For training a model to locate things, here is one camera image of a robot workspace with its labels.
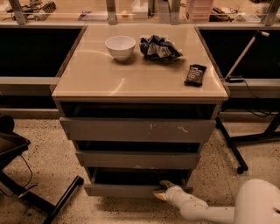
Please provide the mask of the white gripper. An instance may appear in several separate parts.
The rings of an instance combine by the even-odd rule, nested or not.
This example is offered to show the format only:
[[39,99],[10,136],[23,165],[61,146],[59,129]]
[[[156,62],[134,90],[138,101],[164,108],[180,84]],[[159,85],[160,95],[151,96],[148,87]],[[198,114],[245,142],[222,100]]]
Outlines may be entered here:
[[154,190],[153,194],[160,200],[167,201],[173,206],[181,206],[184,202],[188,200],[188,194],[178,185],[174,185],[169,180],[161,180],[160,185],[163,188],[168,188],[165,190]]

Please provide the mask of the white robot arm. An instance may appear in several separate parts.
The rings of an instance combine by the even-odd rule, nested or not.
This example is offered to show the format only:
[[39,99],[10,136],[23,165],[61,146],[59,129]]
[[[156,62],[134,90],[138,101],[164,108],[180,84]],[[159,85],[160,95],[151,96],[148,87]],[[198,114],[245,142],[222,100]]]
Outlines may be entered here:
[[160,185],[163,189],[154,190],[153,194],[175,206],[187,221],[280,224],[280,189],[262,179],[244,182],[239,188],[234,206],[209,206],[204,200],[168,180],[162,180]]

